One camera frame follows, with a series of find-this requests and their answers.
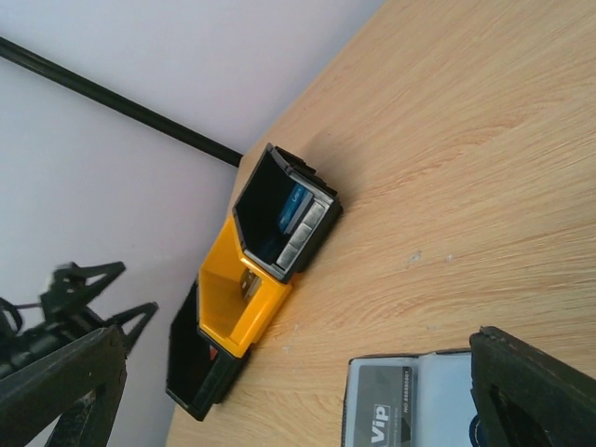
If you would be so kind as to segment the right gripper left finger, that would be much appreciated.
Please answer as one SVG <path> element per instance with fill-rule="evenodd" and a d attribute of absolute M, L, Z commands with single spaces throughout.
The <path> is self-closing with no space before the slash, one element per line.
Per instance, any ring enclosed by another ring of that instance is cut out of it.
<path fill-rule="evenodd" d="M 1 444 L 105 446 L 127 379 L 117 328 L 98 329 L 1 380 Z"/>

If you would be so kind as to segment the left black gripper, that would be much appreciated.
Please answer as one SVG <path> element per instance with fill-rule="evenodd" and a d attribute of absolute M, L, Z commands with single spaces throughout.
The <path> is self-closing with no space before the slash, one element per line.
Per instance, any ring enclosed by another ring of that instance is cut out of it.
<path fill-rule="evenodd" d="M 72 315 L 48 313 L 49 298 L 66 296 L 71 303 L 90 303 L 125 271 L 123 262 L 92 266 L 71 262 L 60 269 L 59 278 L 47 280 L 36 302 L 14 305 L 2 299 L 1 375 L 8 377 L 102 326 L 102 319 L 88 307 Z M 127 356 L 157 310 L 158 304 L 150 302 L 109 318 L 109 326 L 117 328 Z"/>

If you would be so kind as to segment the navy blue card holder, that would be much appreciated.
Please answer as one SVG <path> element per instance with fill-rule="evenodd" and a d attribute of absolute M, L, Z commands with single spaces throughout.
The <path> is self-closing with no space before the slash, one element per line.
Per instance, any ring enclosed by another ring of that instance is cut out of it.
<path fill-rule="evenodd" d="M 487 446 L 472 398 L 471 351 L 348 362 L 343 446 Z"/>

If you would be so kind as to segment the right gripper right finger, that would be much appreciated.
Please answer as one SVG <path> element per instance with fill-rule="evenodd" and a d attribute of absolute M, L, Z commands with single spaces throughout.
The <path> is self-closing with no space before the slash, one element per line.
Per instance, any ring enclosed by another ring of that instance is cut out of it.
<path fill-rule="evenodd" d="M 593 446 L 595 380 L 496 327 L 469 337 L 473 446 Z"/>

